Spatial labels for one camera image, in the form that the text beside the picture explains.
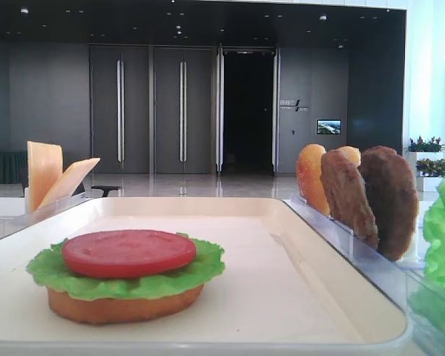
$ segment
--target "lettuce leaf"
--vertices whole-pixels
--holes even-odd
[[[181,294],[207,283],[222,274],[225,264],[221,260],[224,250],[213,243],[191,239],[197,247],[197,256],[189,265],[152,276],[101,280],[72,272],[65,264],[62,248],[67,240],[41,251],[27,265],[27,272],[39,286],[58,292],[67,292],[72,298],[96,300],[159,299]]]

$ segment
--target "red object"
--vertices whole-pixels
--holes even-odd
[[[187,237],[155,230],[101,231],[75,237],[62,254],[73,272],[93,278],[136,278],[188,265],[196,246]]]

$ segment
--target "gray door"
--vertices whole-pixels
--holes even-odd
[[[155,171],[211,172],[211,51],[155,50]]]
[[[148,50],[92,47],[90,60],[95,172],[148,173]]]

